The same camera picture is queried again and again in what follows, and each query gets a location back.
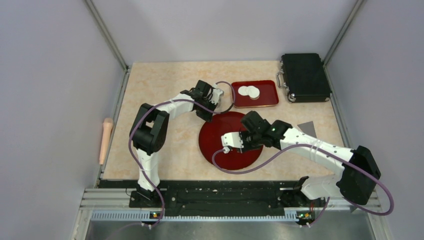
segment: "red rectangular tray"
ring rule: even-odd
[[[231,85],[235,91],[234,107],[236,108],[268,107],[279,103],[276,84],[272,80],[236,81]],[[249,96],[240,95],[241,86],[255,86],[259,89],[259,98],[251,99]]]

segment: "black briefcase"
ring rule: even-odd
[[[277,84],[285,88],[290,103],[325,102],[331,89],[317,53],[290,53],[281,56]]]

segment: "metal frame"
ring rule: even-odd
[[[344,22],[343,26],[341,27],[340,31],[338,32],[336,38],[334,39],[334,42],[332,43],[330,49],[328,50],[327,54],[325,55],[324,66],[326,66],[330,62],[330,59],[332,58],[334,52],[336,51],[337,47],[339,46],[340,42],[342,41],[342,39],[345,36],[346,32],[348,31],[349,27],[351,26],[351,23],[354,21],[359,10],[365,4],[366,1],[367,0],[357,0],[356,1],[355,5],[352,8],[352,11],[350,11],[349,16],[347,17],[346,21]]]
[[[87,9],[90,11],[96,25],[98,26],[99,31],[101,32],[102,36],[104,37],[107,45],[109,46],[109,49],[113,53],[114,57],[119,62],[119,65],[122,67],[122,69],[125,72],[124,78],[122,80],[121,89],[119,92],[119,95],[117,97],[116,106],[114,107],[114,114],[113,114],[113,121],[114,123],[117,122],[119,117],[119,112],[121,110],[122,101],[124,98],[125,89],[127,87],[127,83],[129,80],[131,68],[126,64],[123,56],[121,55],[117,45],[112,39],[111,34],[109,33],[105,23],[103,22],[99,12],[97,11],[94,3],[92,0],[83,0],[85,5],[87,6]],[[328,53],[325,56],[324,59],[324,70],[327,75],[329,84],[331,89],[333,89],[332,81],[330,79],[330,76],[327,72],[327,64],[330,62],[333,54],[335,53],[336,49],[338,48],[340,42],[342,41],[343,37],[345,36],[346,32],[348,31],[351,23],[357,16],[357,13],[361,9],[361,7],[364,5],[366,0],[357,0],[352,11],[350,12],[348,18],[344,22],[342,28],[340,29],[337,37],[335,38],[334,42],[332,43]],[[331,103],[334,108],[334,114],[337,120],[337,124],[340,129],[340,134],[343,139],[343,143],[346,147],[350,147],[352,144],[352,141],[349,137],[348,129],[346,128],[346,121],[344,119],[343,112],[341,110],[339,101],[337,99],[336,94],[333,92],[331,97]],[[113,135],[114,135],[115,129],[112,131],[111,140],[109,143],[109,149],[112,143]],[[103,176],[103,172],[107,163],[107,157],[105,163],[100,168],[98,179],[100,179]],[[72,233],[72,240],[84,240],[88,231],[90,219],[93,215],[99,217],[99,216],[107,216],[104,215],[105,212],[102,211],[114,211],[116,213],[133,213],[134,216],[145,216],[149,211],[159,211],[158,208],[146,208],[146,209],[134,209],[129,208],[129,202],[130,202],[130,196],[127,194],[127,190],[133,191],[134,189],[125,189],[125,188],[114,188],[114,189],[108,189],[108,188],[96,188],[98,184],[98,181],[96,181],[96,184],[94,188],[92,189],[86,189],[84,192],[84,195],[81,200],[79,212],[77,215],[77,219],[75,221],[74,231]],[[380,201],[378,199],[377,193],[374,192],[371,195],[371,200],[368,202],[367,205],[368,208],[371,210],[381,210]],[[287,208],[287,211],[305,211],[307,209],[302,207],[292,207]],[[329,206],[327,208],[328,211],[358,211],[357,209],[353,208],[347,201],[345,201],[342,198],[333,198],[329,202]],[[374,236],[377,240],[391,240],[393,239],[388,223],[386,221],[385,217],[382,216],[375,216],[368,214],[368,219],[371,224],[372,231],[374,233]],[[168,219],[169,221],[195,221],[195,219],[187,218],[187,219]],[[275,221],[275,219],[264,217],[261,219],[262,221]]]
[[[87,7],[88,11],[90,12],[91,16],[93,17],[94,22],[98,27],[98,30],[100,31],[101,35],[103,36],[104,40],[106,41],[107,46],[109,46],[109,49],[112,52],[113,56],[119,62],[119,65],[121,66],[122,70],[127,71],[128,64],[125,63],[124,57],[122,57],[122,54],[119,51],[117,44],[115,43],[115,41],[112,38],[108,28],[106,27],[105,22],[103,22],[103,19],[100,16],[99,11],[97,11],[97,8],[94,5],[93,1],[92,0],[83,0],[83,2],[85,3],[85,6]]]

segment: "red round tray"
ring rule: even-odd
[[[224,114],[216,114],[211,122],[205,122],[199,133],[199,147],[203,156],[212,164],[212,155],[223,149],[221,136],[230,133],[245,131],[240,120],[243,113],[230,111]],[[233,149],[227,154],[223,152],[215,156],[215,162],[218,166],[227,170],[239,170],[248,167],[254,163],[262,152],[262,147],[257,150],[239,153]]]
[[[272,80],[236,81],[231,85],[235,91],[234,107],[236,108],[268,107],[279,103],[276,83]],[[241,86],[257,87],[260,91],[259,98],[251,99],[249,96],[240,95],[239,88]]]

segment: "white disc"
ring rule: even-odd
[[[259,98],[260,91],[255,86],[248,86],[246,92],[247,92],[247,95],[249,95],[249,97],[251,99],[257,99],[257,98]]]
[[[248,94],[248,87],[247,86],[241,86],[238,88],[238,94],[242,96],[247,96]]]

